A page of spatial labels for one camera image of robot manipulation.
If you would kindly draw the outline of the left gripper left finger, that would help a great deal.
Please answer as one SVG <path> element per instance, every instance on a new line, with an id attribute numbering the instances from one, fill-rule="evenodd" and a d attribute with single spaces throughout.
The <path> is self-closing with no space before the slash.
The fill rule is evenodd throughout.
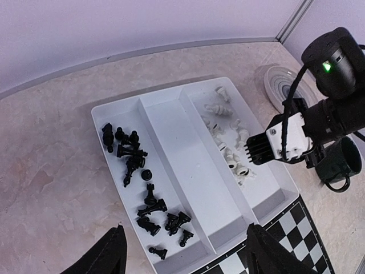
<path id="1" fill-rule="evenodd" d="M 122 225 L 112 227 L 62 273 L 125 273 L 127 240 Z"/>

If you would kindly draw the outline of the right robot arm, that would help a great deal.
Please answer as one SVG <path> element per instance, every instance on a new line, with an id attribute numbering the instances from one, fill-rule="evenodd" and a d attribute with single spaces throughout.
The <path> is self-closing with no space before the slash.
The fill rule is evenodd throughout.
<path id="1" fill-rule="evenodd" d="M 308 108 L 303 130 L 325 144 L 364 128 L 364 52 L 344 27 L 311 42 L 301 56 L 326 97 Z"/>

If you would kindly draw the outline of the black and silver chessboard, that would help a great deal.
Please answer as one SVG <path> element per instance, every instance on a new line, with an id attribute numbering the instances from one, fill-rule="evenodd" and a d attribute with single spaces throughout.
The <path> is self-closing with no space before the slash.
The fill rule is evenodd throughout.
<path id="1" fill-rule="evenodd" d="M 316 273 L 334 273 L 315 223 L 301 197 L 297 198 L 263 229 L 270 236 L 267 243 L 274 243 L 269 250 L 278 256 L 284 249 L 297 261 Z M 248 253 L 243 241 L 195 273 L 248 273 Z"/>

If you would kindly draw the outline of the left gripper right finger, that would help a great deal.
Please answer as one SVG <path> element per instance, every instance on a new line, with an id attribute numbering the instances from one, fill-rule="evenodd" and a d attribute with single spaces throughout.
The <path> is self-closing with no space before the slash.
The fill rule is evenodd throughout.
<path id="1" fill-rule="evenodd" d="M 247 229 L 246 255 L 249 273 L 316 273 L 277 242 L 259 224 Z"/>

